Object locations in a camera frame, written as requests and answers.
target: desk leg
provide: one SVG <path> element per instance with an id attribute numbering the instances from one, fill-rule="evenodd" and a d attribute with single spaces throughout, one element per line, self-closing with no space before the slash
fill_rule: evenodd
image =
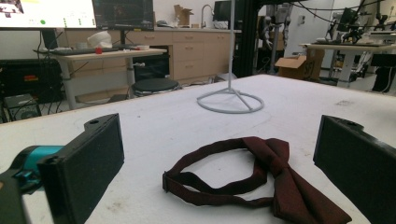
<path id="1" fill-rule="evenodd" d="M 73 86 L 71 84 L 69 67 L 67 66 L 67 62 L 59 61 L 59 65 L 61 66 L 62 70 L 62 79 L 64 83 L 64 90 L 66 91 L 67 103 L 69 104 L 69 108 L 71 110 L 76 109 L 76 98 L 73 91 Z"/>
<path id="2" fill-rule="evenodd" d="M 134 58 L 128 58 L 128 64 L 126 67 L 126 76 L 129 88 L 129 98 L 134 98 L 134 93 L 132 91 L 132 85 L 134 85 Z"/>
<path id="3" fill-rule="evenodd" d="M 349 88 L 349 86 L 350 86 L 349 77 L 350 77 L 350 73 L 352 71 L 353 62 L 355 60 L 355 54 L 357 52 L 356 51 L 343 51 L 341 53 L 345 54 L 346 56 L 344 58 L 343 71 L 341 72 L 341 76 L 338 79 L 337 87 Z"/>

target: black stool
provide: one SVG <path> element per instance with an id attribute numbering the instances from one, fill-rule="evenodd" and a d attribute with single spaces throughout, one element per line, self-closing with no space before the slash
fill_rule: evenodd
<path id="1" fill-rule="evenodd" d="M 135 96 L 148 96 L 167 91 L 175 91 L 180 89 L 177 81 L 168 78 L 150 78 L 137 81 L 132 85 Z"/>

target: keyboard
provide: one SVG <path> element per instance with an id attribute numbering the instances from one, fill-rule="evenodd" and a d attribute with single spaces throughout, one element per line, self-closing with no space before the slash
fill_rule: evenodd
<path id="1" fill-rule="evenodd" d="M 102 48 L 102 52 L 112 52 L 112 51 L 118 51 L 118 48 Z M 68 55 L 78 55 L 78 54 L 90 54 L 90 53 L 95 53 L 95 49 L 60 49 L 60 50 L 54 50 L 51 51 L 52 54 L 55 55 L 62 55 L 62 56 L 68 56 Z"/>

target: blue cylindrical component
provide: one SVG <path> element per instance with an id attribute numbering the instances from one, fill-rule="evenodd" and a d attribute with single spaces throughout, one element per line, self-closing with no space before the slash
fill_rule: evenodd
<path id="1" fill-rule="evenodd" d="M 34 171 L 36 175 L 40 175 L 37 168 L 37 162 L 44 157 L 58 152 L 63 146 L 40 146 L 33 150 L 23 165 L 23 170 Z"/>

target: circular metal base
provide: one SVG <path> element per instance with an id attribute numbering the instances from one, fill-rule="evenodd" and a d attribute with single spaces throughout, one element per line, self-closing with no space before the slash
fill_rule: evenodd
<path id="1" fill-rule="evenodd" d="M 205 105 L 205 103 L 202 102 L 202 100 L 204 98 L 206 98 L 208 96 L 216 95 L 216 94 L 234 94 L 245 104 L 247 109 L 246 110 L 243 110 L 243 109 L 242 110 L 218 109 L 218 108 L 214 108 L 214 107 Z M 248 98 L 254 99 L 254 100 L 258 101 L 260 103 L 260 105 L 256 106 L 256 107 L 251 107 L 242 98 L 242 96 L 246 96 Z M 264 101 L 261 98 L 259 98 L 257 96 L 254 96 L 254 95 L 247 94 L 247 93 L 243 93 L 243 92 L 240 92 L 240 91 L 235 91 L 233 89 L 224 89 L 224 90 L 221 90 L 221 91 L 214 91 L 214 92 L 210 92 L 210 93 L 204 94 L 203 96 L 200 96 L 200 97 L 197 98 L 197 103 L 198 103 L 198 105 L 200 105 L 201 107 L 203 107 L 203 108 L 205 108 L 207 110 L 211 110 L 211 111 L 219 112 L 219 113 L 224 113 L 224 114 L 247 114 L 247 113 L 253 113 L 253 112 L 259 111 L 259 110 L 264 108 Z"/>

